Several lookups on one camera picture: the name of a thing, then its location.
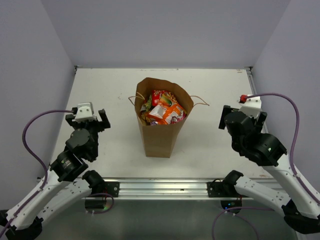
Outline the green small snack packet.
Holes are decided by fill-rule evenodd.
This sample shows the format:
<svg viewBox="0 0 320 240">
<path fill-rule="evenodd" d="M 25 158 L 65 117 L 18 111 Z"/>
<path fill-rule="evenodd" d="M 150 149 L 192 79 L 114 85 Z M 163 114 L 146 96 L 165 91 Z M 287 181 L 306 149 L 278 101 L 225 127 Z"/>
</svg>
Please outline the green small snack packet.
<svg viewBox="0 0 320 240">
<path fill-rule="evenodd" d="M 152 96 L 149 95 L 149 98 L 145 100 L 144 103 L 142 104 L 140 108 L 140 113 L 144 114 L 146 112 L 149 112 L 151 108 L 152 108 Z"/>
</svg>

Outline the brown paper bag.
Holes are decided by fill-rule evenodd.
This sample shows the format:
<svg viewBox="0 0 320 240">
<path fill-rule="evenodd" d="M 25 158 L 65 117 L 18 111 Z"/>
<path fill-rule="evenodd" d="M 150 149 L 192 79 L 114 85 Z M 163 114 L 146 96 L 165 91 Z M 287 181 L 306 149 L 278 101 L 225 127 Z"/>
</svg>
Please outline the brown paper bag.
<svg viewBox="0 0 320 240">
<path fill-rule="evenodd" d="M 175 124 L 158 124 L 156 121 L 150 121 L 147 114 L 155 106 L 152 106 L 150 111 L 141 114 L 141 106 L 149 98 L 149 95 L 152 95 L 153 90 L 165 90 L 173 93 L 177 100 L 176 104 L 179 104 L 186 111 L 185 119 Z M 147 157 L 169 158 L 181 128 L 196 105 L 192 96 L 176 83 L 147 77 L 137 84 L 135 95 L 128 99 L 134 106 L 145 155 Z"/>
</svg>

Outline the orange white snack packet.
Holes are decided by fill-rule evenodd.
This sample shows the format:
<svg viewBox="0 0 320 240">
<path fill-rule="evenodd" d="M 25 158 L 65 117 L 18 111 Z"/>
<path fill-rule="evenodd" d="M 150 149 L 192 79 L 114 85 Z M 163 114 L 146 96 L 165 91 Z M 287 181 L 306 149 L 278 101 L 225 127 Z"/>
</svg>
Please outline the orange white snack packet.
<svg viewBox="0 0 320 240">
<path fill-rule="evenodd" d="M 185 118 L 186 114 L 186 111 L 177 103 L 171 106 L 158 104 L 146 115 L 146 117 L 151 122 L 157 122 L 159 125 L 169 125 L 172 123 L 173 118 L 180 121 Z"/>
</svg>

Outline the red snack packet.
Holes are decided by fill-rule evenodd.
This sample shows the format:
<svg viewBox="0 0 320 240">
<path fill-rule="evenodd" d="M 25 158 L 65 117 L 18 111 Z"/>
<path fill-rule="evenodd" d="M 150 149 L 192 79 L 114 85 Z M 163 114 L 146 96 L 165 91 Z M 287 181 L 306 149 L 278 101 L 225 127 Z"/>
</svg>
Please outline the red snack packet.
<svg viewBox="0 0 320 240">
<path fill-rule="evenodd" d="M 151 105 L 155 107 L 162 102 L 164 102 L 168 106 L 171 106 L 172 104 L 176 104 L 178 101 L 175 95 L 170 91 L 153 90 L 151 94 Z"/>
</svg>

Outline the pink small snack packet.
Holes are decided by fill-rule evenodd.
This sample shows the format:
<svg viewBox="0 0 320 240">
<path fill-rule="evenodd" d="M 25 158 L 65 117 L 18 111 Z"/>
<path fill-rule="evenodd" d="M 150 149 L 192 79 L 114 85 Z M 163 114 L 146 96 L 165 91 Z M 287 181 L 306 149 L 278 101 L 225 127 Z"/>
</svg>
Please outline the pink small snack packet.
<svg viewBox="0 0 320 240">
<path fill-rule="evenodd" d="M 187 116 L 186 114 L 173 116 L 171 118 L 170 124 L 176 124 L 178 122 L 181 122 L 182 120 L 184 120 L 186 118 L 186 116 Z"/>
</svg>

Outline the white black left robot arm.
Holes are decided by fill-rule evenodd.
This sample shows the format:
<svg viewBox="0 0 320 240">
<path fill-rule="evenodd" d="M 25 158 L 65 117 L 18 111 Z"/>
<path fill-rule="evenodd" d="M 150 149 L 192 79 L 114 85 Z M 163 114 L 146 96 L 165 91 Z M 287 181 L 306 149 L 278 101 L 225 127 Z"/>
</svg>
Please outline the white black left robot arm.
<svg viewBox="0 0 320 240">
<path fill-rule="evenodd" d="M 73 128 L 63 151 L 49 166 L 36 155 L 27 144 L 27 131 L 31 124 L 42 116 L 58 113 L 48 110 L 34 116 L 22 131 L 25 149 L 41 164 L 44 176 L 23 200 L 9 210 L 1 210 L 0 235 L 9 240 L 35 240 L 48 223 L 61 211 L 81 198 L 101 197 L 111 200 L 111 205 L 90 214 L 104 214 L 110 211 L 119 196 L 120 184 L 105 181 L 95 170 L 88 169 L 88 162 L 98 157 L 99 133 L 111 127 L 106 111 L 94 114 L 90 102 L 80 103 L 71 110 L 63 110 L 65 120 Z"/>
</svg>

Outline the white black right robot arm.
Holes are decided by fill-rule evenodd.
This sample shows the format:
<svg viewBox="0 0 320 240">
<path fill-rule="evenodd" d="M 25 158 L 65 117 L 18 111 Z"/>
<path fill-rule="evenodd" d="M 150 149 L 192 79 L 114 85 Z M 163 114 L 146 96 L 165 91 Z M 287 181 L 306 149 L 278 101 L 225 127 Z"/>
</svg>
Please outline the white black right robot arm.
<svg viewBox="0 0 320 240">
<path fill-rule="evenodd" d="M 231 197 L 236 194 L 247 196 L 268 206 L 296 232 L 304 235 L 319 233 L 320 205 L 300 185 L 284 145 L 275 136 L 262 132 L 266 117 L 267 114 L 262 112 L 254 119 L 226 105 L 219 128 L 227 129 L 235 152 L 267 171 L 283 191 L 261 185 L 233 170 L 222 181 L 223 192 Z"/>
</svg>

